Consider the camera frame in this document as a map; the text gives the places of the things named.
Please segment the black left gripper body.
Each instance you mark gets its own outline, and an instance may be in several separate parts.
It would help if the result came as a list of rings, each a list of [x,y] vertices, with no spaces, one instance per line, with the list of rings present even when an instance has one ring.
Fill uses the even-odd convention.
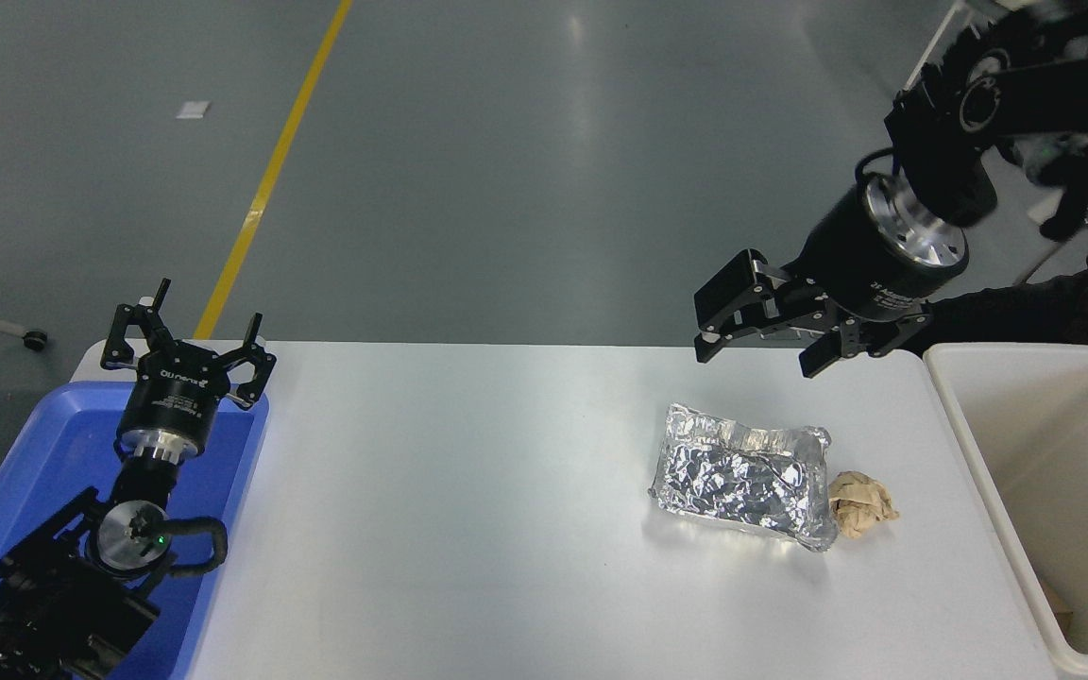
[[[118,438],[132,442],[143,432],[164,431],[187,442],[206,442],[217,409],[230,388],[228,373],[217,354],[178,343],[174,353],[143,354],[138,380],[125,406]]]

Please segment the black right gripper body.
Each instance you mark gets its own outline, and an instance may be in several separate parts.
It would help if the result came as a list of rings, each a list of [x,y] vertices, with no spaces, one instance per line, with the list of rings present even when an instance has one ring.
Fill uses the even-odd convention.
[[[959,276],[961,231],[906,184],[858,184],[812,228],[789,272],[851,316],[894,321]]]

